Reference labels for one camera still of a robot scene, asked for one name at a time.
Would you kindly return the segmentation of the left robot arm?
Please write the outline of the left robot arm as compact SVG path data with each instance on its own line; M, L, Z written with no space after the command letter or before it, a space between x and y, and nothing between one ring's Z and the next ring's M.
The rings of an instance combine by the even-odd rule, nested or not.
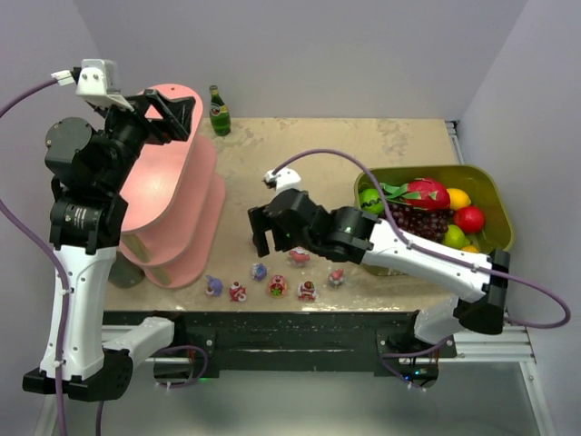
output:
M114 401L137 366L182 343L182 317L172 312L154 312L104 342L103 305L128 207L123 185L145 145L190 137L194 106L192 97L170 99L148 89L130 97L127 107L103 109L101 130L79 117L49 129L44 162L53 174L48 252L57 262L54 309L44 358L24 376L25 391Z

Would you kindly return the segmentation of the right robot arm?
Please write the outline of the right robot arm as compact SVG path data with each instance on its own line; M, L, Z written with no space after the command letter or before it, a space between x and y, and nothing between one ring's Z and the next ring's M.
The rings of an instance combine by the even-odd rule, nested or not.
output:
M509 255L464 253L408 233L352 206L326 211L308 193L289 189L248 211L258 255L301 247L334 263L391 268L452 292L448 300L411 316L406 332L392 340L401 351L418 351L464 330L503 331ZM271 233L270 247L266 234Z

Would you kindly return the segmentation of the purple bunny figure toy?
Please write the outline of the purple bunny figure toy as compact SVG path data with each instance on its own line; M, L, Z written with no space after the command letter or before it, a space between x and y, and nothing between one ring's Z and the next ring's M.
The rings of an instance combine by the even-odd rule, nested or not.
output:
M251 278L254 281L260 282L266 278L268 274L267 267L263 263L254 263L251 267Z

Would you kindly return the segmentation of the small purple bunny cupcake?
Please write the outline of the small purple bunny cupcake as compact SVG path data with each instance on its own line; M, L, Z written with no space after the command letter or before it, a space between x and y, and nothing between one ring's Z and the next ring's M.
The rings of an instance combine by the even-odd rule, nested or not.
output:
M223 291L223 283L220 279L212 277L210 275L206 276L207 287L205 293L211 297L220 297Z

